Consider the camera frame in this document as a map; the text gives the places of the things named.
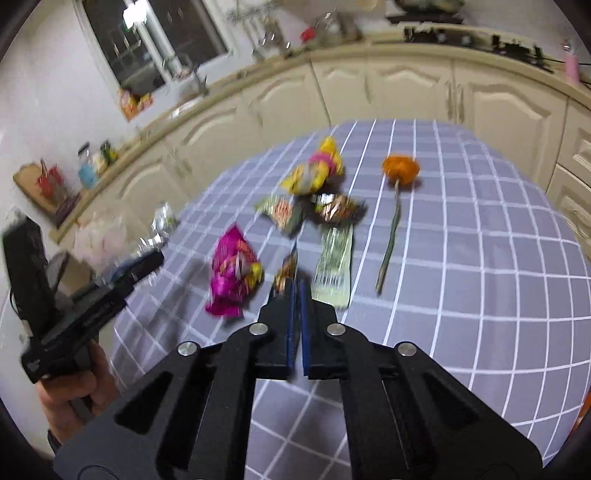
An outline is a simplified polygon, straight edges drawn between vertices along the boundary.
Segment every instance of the aluminum foil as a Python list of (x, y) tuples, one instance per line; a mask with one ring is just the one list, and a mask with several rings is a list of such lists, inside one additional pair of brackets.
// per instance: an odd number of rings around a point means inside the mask
[[(140, 238), (139, 244), (130, 256), (120, 258), (116, 263), (105, 269), (97, 280), (103, 283), (108, 283), (122, 265), (125, 265), (136, 258), (142, 257), (152, 250), (162, 250), (177, 229), (178, 225), (179, 221), (174, 216), (173, 209), (168, 202), (159, 205), (154, 212), (154, 221), (152, 221), (151, 227), (152, 236)], [(144, 281), (153, 286), (156, 284), (156, 278), (157, 273), (153, 272), (146, 277)]]

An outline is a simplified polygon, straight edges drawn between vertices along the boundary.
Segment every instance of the ceiling light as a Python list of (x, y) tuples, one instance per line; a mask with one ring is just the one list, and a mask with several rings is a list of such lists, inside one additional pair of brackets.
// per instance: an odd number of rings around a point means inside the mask
[(145, 24), (148, 21), (148, 0), (138, 0), (128, 6), (123, 12), (123, 20), (128, 29), (134, 25)]

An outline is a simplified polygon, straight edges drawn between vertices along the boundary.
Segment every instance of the yellow candy wrapper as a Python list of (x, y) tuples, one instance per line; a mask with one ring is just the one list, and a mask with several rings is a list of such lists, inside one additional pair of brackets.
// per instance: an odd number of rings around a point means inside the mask
[(326, 137), (307, 163), (298, 165), (281, 182), (291, 195), (309, 195), (318, 192), (332, 177), (345, 171), (343, 159), (333, 137)]

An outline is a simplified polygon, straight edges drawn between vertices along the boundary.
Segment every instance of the flower stem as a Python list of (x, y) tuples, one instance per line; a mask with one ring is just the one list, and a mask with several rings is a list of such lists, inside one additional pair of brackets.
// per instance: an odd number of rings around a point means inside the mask
[(396, 201), (396, 207), (394, 210), (394, 217), (392, 218), (392, 226), (390, 228), (390, 240), (388, 241), (388, 247), (384, 254), (382, 266), (379, 269), (378, 281), (375, 284), (375, 291), (378, 295), (382, 294), (382, 288), (384, 287), (384, 281), (386, 280), (386, 273), (388, 272), (388, 264), (390, 263), (390, 257), (392, 256), (392, 250), (394, 250), (396, 229), (400, 222), (400, 180), (396, 180), (396, 183), (394, 184), (394, 200)]

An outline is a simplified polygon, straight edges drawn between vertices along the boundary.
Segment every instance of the snack package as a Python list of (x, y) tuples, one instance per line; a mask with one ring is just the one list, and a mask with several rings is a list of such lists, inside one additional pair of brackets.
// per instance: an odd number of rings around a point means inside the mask
[(332, 177), (342, 175), (344, 170), (335, 139), (326, 137), (308, 163), (298, 165), (281, 186), (291, 195), (309, 195), (318, 192)]
[(283, 295), (285, 292), (285, 281), (289, 278), (290, 280), (296, 279), (297, 271), (297, 245), (294, 245), (291, 253), (283, 259), (281, 268), (275, 274), (273, 279), (273, 286), (271, 287), (271, 294), (269, 299), (271, 300), (276, 295)]
[(312, 282), (312, 298), (347, 308), (351, 297), (353, 226), (322, 228), (322, 253)]
[(293, 235), (301, 224), (304, 212), (288, 199), (272, 195), (255, 205), (257, 212), (267, 215), (287, 236)]
[(211, 299), (205, 310), (217, 317), (242, 316), (242, 302), (263, 277), (262, 265), (234, 224), (217, 242), (212, 261)]
[(342, 193), (312, 195), (314, 211), (325, 223), (354, 222), (365, 213), (365, 202), (358, 203)]

